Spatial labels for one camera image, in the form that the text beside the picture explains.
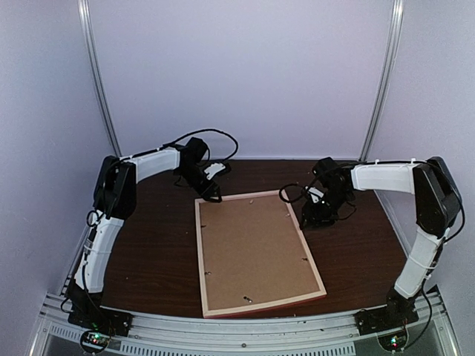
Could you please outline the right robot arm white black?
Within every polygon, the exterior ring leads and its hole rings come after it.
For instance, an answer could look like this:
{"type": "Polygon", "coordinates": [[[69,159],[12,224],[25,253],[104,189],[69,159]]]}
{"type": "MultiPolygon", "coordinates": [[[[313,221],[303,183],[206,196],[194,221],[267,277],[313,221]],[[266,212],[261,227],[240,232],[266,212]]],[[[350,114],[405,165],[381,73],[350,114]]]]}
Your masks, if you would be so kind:
{"type": "Polygon", "coordinates": [[[416,238],[401,274],[390,293],[393,300],[381,310],[381,322],[398,326],[408,315],[405,300],[413,299],[427,276],[436,267],[443,244],[457,217],[464,215],[461,194],[440,156],[426,161],[362,162],[338,164],[330,157],[314,165],[312,185],[303,189],[306,199],[301,210],[301,227],[332,225],[340,219],[338,211],[354,199],[355,191],[395,191],[411,194],[416,206],[416,238]]]}

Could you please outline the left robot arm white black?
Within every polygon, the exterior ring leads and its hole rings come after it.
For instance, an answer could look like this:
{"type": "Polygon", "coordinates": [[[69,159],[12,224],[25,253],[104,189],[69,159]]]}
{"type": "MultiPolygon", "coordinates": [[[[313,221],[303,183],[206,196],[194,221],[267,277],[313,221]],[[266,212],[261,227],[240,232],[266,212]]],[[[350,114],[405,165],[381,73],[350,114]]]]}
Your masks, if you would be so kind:
{"type": "Polygon", "coordinates": [[[186,145],[170,144],[133,156],[108,156],[94,189],[93,209],[88,213],[88,237],[79,267],[68,286],[68,298],[79,319],[90,329],[100,329],[107,314],[99,307],[105,270],[115,239],[137,206],[137,185],[149,177],[173,171],[196,191],[201,199],[219,203],[222,195],[214,177],[228,168],[216,162],[203,169],[202,158],[209,152],[201,139],[191,138],[186,145]]]}

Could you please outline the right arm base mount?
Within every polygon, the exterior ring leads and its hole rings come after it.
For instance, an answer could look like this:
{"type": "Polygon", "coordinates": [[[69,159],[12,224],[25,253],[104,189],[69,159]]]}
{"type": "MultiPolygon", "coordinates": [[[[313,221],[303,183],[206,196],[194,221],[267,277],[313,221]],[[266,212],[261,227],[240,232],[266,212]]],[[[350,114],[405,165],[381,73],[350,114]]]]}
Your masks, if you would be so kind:
{"type": "Polygon", "coordinates": [[[406,299],[391,289],[387,294],[384,306],[375,309],[361,309],[354,314],[359,334],[383,332],[418,321],[415,300],[415,297],[406,299]]]}

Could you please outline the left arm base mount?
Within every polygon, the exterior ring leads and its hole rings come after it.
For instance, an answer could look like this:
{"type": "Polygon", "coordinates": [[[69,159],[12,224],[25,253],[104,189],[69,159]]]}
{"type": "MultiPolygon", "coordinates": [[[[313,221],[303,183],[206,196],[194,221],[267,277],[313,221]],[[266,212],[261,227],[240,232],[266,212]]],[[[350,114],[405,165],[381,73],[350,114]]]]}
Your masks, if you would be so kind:
{"type": "Polygon", "coordinates": [[[128,336],[132,319],[132,314],[128,312],[95,306],[88,298],[72,300],[71,313],[68,316],[70,324],[109,336],[122,337],[128,336]]]}

